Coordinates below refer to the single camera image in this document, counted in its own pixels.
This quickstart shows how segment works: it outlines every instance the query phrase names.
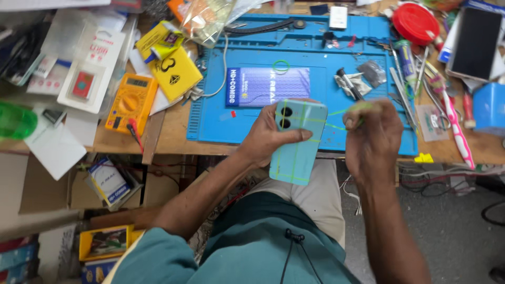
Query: toothbrush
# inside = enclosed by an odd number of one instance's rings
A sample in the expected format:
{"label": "toothbrush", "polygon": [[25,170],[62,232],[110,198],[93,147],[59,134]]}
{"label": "toothbrush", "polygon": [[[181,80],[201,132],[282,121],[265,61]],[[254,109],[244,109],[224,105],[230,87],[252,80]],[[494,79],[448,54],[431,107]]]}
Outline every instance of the toothbrush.
{"label": "toothbrush", "polygon": [[445,113],[452,125],[452,133],[454,134],[454,139],[456,140],[456,145],[460,154],[463,157],[465,163],[473,170],[475,169],[475,164],[472,159],[472,152],[470,147],[468,147],[467,140],[463,133],[461,132],[461,127],[458,123],[458,116],[456,115],[456,110],[449,99],[449,95],[445,91],[444,79],[440,75],[436,75],[433,79],[430,79],[433,85],[433,90],[436,93],[442,94],[445,103]]}

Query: white charger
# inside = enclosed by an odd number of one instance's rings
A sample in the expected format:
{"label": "white charger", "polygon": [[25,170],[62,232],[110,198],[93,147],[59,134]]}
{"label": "white charger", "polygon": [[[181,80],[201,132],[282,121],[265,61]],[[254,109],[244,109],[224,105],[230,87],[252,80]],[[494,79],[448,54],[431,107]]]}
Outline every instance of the white charger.
{"label": "white charger", "polygon": [[347,7],[332,6],[330,8],[330,29],[347,28]]}

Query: hand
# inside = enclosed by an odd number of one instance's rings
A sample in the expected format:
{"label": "hand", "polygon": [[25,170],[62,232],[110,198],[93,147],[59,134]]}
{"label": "hand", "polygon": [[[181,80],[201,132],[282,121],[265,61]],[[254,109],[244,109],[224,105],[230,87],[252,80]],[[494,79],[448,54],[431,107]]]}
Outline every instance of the hand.
{"label": "hand", "polygon": [[273,104],[261,110],[249,134],[237,150],[253,163],[253,167],[261,168],[268,165],[272,154],[282,145],[306,141],[312,137],[312,132],[305,129],[279,132],[275,123],[276,109],[277,104]]}
{"label": "hand", "polygon": [[403,124],[393,104],[389,100],[358,102],[343,122],[348,130],[345,163],[358,187],[394,186]]}

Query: green plastic container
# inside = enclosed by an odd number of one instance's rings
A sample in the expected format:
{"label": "green plastic container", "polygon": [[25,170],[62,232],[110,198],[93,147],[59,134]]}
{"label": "green plastic container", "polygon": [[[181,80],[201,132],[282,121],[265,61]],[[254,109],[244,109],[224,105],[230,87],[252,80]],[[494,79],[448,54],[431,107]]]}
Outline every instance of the green plastic container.
{"label": "green plastic container", "polygon": [[37,120],[31,110],[0,102],[0,137],[24,139],[33,133]]}

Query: light blue smartphone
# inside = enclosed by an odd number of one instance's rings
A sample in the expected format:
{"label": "light blue smartphone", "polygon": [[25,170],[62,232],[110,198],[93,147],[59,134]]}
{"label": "light blue smartphone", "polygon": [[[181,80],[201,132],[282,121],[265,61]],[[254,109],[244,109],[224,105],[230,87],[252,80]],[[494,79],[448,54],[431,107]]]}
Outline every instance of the light blue smartphone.
{"label": "light blue smartphone", "polygon": [[307,129],[312,137],[303,142],[285,144],[272,154],[270,177],[298,185],[309,184],[328,108],[325,105],[283,100],[277,104],[275,122],[279,131]]}

